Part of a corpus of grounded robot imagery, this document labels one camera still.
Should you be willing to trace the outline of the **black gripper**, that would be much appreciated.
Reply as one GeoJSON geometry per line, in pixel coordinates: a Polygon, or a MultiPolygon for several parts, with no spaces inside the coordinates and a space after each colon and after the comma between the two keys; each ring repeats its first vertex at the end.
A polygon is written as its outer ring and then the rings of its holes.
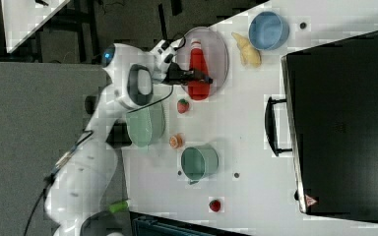
{"type": "Polygon", "coordinates": [[[191,81],[201,84],[212,84],[214,80],[208,78],[207,74],[198,69],[187,71],[181,69],[177,63],[171,63],[166,71],[166,76],[162,83],[169,86],[185,86],[191,81]]]}

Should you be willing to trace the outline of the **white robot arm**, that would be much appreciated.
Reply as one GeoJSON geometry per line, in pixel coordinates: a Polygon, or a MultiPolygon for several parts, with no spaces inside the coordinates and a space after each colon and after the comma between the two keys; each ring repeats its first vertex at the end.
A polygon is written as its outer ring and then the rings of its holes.
{"type": "Polygon", "coordinates": [[[85,236],[86,223],[100,212],[100,202],[111,182],[118,155],[108,138],[119,119],[154,105],[157,89],[210,84],[199,69],[184,70],[173,61],[180,40],[161,40],[152,50],[113,43],[101,56],[110,84],[102,89],[94,113],[82,135],[55,163],[44,194],[46,214],[58,224],[53,236],[85,236]]]}

